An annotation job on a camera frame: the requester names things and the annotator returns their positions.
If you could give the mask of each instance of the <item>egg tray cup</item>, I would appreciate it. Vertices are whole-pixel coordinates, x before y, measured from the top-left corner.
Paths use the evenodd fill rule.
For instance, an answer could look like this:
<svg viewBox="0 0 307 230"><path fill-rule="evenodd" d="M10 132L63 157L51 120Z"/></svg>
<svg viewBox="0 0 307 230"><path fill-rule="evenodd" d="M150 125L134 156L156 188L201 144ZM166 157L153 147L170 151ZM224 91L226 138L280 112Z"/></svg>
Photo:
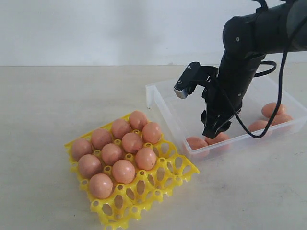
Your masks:
<svg viewBox="0 0 307 230"><path fill-rule="evenodd" d="M128 121L129 116L130 114L127 114L121 118ZM111 133L112 124L113 122L100 128ZM81 136L81 138L90 140L92 132ZM142 136L139 130L133 132ZM120 139L115 139L113 135L112 138L115 144L121 146ZM101 159L101 151L95 150L93 154L102 162L103 173L107 174L114 183L113 193L109 198L96 199L89 191L89 180L79 174L78 162L72 159L71 145L73 141L65 144L70 156L71 171L77 175L80 182L79 188L87 192L91 202L90 209L98 214L100 223L105 226L104 230L126 229L131 218L140 220L142 210L148 211L155 201L163 202L163 196L171 196L175 186L181 186L183 181L188 182L194 173L200 173L185 156L178 154L175 145L165 140L163 134L161 140L156 144L144 143L144 147L153 149L158 156L155 166L150 171L140 170L137 167L134 154L125 154L124 159L130 161L136 169L136 176L130 184L117 183L111 173L112 166L104 164Z"/></svg>

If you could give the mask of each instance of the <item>clear plastic container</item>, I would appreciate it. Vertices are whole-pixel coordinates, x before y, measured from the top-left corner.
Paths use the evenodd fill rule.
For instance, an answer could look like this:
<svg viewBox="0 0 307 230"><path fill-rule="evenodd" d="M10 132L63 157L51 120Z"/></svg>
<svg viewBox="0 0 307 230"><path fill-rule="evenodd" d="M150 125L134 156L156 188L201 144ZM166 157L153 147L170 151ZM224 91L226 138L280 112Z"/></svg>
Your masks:
<svg viewBox="0 0 307 230"><path fill-rule="evenodd" d="M282 103L287 108L287 114L293 120L269 129L270 135L256 139L248 135L234 117L226 134L230 139L201 149L192 150L187 143L188 137L200 137L204 129L201 114L205 109L205 100L201 97L203 87L197 86L194 93L186 99L177 98L173 90L176 79L146 85L147 107L157 105L166 121L177 148L193 163L219 156L226 152L242 150L243 148L259 145L274 138L298 132L307 120L307 109L286 91L283 91ZM241 120L248 127L259 119L265 119L261 113L262 107L270 102L276 102L278 85L269 77L254 78L243 99Z"/></svg>

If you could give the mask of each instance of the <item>robotic arm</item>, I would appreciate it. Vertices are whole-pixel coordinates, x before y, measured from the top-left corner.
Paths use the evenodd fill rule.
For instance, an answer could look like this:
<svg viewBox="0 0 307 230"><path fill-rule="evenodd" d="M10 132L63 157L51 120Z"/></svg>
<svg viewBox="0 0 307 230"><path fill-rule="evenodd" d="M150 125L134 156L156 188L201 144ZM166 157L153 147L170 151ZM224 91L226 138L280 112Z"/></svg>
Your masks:
<svg viewBox="0 0 307 230"><path fill-rule="evenodd" d="M254 1L261 4L255 14L236 16L225 24L225 50L220 67L192 62L174 86L177 97L182 99L192 94L197 85L204 87L206 110L201 121L206 137L214 138L228 130L230 119L241 111L252 79L275 70L274 62L263 61L267 54L283 53L287 44L288 52L307 51L307 24L302 24L295 38L291 38L298 25L307 19L307 0L282 0L284 4L272 8L268 8L265 0ZM260 64L274 67L256 74Z"/></svg>

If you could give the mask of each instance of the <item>white table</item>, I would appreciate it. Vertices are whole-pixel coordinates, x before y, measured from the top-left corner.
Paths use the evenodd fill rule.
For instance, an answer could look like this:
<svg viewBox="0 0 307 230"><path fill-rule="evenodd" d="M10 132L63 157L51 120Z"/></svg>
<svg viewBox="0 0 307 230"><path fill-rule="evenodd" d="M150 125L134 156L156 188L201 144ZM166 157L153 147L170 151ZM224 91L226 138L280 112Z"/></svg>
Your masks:
<svg viewBox="0 0 307 230"><path fill-rule="evenodd" d="M162 122L156 108L146 108L145 84L179 77L183 70L0 68L0 229L101 230L63 145L136 109ZM306 64L289 64L284 78L284 88L305 106L306 72ZM198 164L199 175L129 229L306 230L306 135L307 126Z"/></svg>

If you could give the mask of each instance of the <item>white wall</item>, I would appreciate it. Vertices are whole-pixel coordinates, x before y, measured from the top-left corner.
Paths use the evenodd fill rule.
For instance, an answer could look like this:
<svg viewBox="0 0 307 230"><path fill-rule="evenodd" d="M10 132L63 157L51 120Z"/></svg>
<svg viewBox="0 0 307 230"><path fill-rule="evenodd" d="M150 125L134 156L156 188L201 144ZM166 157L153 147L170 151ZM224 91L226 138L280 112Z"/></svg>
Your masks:
<svg viewBox="0 0 307 230"><path fill-rule="evenodd" d="M225 22L258 6L251 0L0 0L0 65L216 64ZM289 58L307 61L305 53Z"/></svg>

